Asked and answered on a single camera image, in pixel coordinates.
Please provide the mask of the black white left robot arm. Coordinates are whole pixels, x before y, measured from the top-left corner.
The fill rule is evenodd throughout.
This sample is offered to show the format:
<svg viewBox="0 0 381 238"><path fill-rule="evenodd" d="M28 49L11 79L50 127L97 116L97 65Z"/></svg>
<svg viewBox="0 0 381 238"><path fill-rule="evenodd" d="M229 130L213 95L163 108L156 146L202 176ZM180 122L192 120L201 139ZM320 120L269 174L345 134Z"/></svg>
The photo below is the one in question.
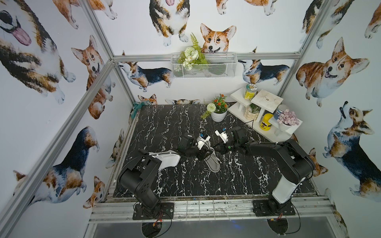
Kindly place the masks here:
<svg viewBox="0 0 381 238"><path fill-rule="evenodd" d="M181 159L209 159L212 155L209 141L210 136L207 134L200 134L197 138L186 134L181 137L180 144L175 149L158 153L141 149L140 155L122 168L116 188L124 188L132 193L143 208L155 210L160 202L152 190L157 173L169 167L176 167Z"/></svg>

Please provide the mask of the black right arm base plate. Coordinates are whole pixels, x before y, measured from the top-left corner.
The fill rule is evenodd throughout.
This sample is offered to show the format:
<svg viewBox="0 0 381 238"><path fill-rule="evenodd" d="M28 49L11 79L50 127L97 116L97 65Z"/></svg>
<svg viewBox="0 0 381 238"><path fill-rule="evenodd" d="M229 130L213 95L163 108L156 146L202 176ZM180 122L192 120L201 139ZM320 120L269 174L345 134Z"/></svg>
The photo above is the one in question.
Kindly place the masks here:
<svg viewBox="0 0 381 238"><path fill-rule="evenodd" d="M295 215L296 211L291 203L291 199L285 203L278 203L275 199L253 200L253 212L257 217L267 216L288 216Z"/></svg>

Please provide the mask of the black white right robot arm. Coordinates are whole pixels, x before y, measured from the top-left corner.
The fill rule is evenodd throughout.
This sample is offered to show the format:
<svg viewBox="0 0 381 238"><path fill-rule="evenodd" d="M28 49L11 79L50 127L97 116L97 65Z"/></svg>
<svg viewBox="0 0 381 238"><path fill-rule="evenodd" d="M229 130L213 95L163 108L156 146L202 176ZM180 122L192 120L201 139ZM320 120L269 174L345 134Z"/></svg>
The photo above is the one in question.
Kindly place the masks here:
<svg viewBox="0 0 381 238"><path fill-rule="evenodd" d="M222 139L220 153L238 151L246 156L270 157L277 161L282 177L269 196L269 206L280 209L291 201L297 186L313 175L316 168L310 156L293 139L284 142L261 142L249 140L241 127L234 127L222 133L215 131Z"/></svg>

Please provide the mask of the grey canvas sneaker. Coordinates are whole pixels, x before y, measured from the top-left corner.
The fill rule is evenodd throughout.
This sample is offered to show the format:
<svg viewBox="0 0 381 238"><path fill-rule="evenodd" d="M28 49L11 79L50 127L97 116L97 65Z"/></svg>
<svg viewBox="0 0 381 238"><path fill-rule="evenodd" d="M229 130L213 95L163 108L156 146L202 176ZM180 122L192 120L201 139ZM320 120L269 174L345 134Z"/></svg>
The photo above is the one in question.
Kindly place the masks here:
<svg viewBox="0 0 381 238"><path fill-rule="evenodd" d="M216 156L216 154L214 153L212 155L211 158L209 158L208 160L205 161L206 165L208 166L208 168L214 172L214 173L217 173L220 171L220 168L221 168L221 161L220 159Z"/></svg>

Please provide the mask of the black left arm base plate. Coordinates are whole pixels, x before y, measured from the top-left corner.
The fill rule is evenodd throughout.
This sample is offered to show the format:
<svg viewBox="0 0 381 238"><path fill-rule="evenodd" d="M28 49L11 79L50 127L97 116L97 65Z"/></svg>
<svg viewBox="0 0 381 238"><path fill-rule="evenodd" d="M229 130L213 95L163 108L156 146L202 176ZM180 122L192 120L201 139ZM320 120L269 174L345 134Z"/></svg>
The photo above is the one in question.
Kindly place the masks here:
<svg viewBox="0 0 381 238"><path fill-rule="evenodd" d="M134 205L133 220L172 220L174 217L175 203L160 202L153 209L141 203Z"/></svg>

